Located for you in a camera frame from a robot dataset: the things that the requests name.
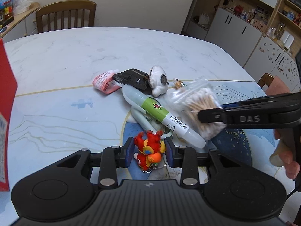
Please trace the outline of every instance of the white bag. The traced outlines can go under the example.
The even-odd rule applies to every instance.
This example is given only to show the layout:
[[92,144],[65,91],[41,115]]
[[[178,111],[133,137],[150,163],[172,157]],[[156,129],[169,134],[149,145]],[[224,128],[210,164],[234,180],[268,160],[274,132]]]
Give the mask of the white bag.
[[210,18],[207,13],[200,14],[199,25],[209,25]]

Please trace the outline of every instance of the red plush keychain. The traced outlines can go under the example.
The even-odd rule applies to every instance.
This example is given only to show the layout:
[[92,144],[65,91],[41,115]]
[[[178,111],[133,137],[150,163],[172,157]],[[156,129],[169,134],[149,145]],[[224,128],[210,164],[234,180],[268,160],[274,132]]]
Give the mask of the red plush keychain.
[[139,153],[134,154],[139,167],[147,171],[152,164],[158,164],[162,159],[162,153],[165,152],[165,143],[161,140],[163,131],[147,131],[147,139],[143,139],[144,132],[139,133],[134,138],[134,143],[139,149]]

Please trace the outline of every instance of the wooden chair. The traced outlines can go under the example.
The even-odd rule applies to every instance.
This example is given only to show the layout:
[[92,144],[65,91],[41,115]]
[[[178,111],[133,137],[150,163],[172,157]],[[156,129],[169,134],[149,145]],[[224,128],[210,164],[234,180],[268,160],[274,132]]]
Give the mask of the wooden chair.
[[270,75],[268,73],[264,73],[263,76],[261,77],[261,79],[259,80],[258,85],[261,88],[263,88],[265,84],[269,87],[273,80],[274,80],[274,77],[272,75]]
[[58,15],[61,14],[61,29],[64,29],[64,11],[68,11],[68,29],[71,28],[71,10],[75,10],[74,15],[74,28],[77,27],[78,22],[78,10],[82,10],[81,13],[81,27],[84,27],[85,23],[85,10],[90,10],[88,27],[94,26],[96,3],[89,0],[67,0],[61,2],[55,2],[41,7],[36,12],[36,21],[38,27],[38,33],[44,32],[42,16],[47,15],[47,27],[48,31],[51,31],[50,26],[50,14],[54,13],[54,30],[58,29]]

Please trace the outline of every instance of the clear plastic bag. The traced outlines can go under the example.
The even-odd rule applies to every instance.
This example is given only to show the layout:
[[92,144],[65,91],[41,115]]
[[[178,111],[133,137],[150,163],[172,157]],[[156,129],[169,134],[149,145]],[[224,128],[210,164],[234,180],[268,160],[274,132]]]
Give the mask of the clear plastic bag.
[[210,18],[207,13],[200,14],[199,25],[208,25],[210,24]]
[[202,123],[198,119],[199,111],[221,107],[212,86],[203,77],[174,91],[170,102],[178,111],[184,110],[195,126],[195,131],[205,140],[212,139],[226,127],[222,122]]
[[29,10],[30,5],[31,5],[31,1],[29,0],[14,0],[14,6],[13,6],[14,16]]

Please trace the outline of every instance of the silver screw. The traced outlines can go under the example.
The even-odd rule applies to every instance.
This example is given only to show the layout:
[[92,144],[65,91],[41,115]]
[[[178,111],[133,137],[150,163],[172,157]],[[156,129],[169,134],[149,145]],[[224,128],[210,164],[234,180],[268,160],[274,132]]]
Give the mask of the silver screw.
[[115,180],[112,178],[103,178],[100,180],[100,184],[103,186],[111,186],[115,183]]
[[190,185],[191,186],[191,185],[197,184],[198,181],[195,178],[193,178],[193,177],[188,177],[188,178],[186,178],[186,179],[183,180],[183,183],[186,184],[186,185]]

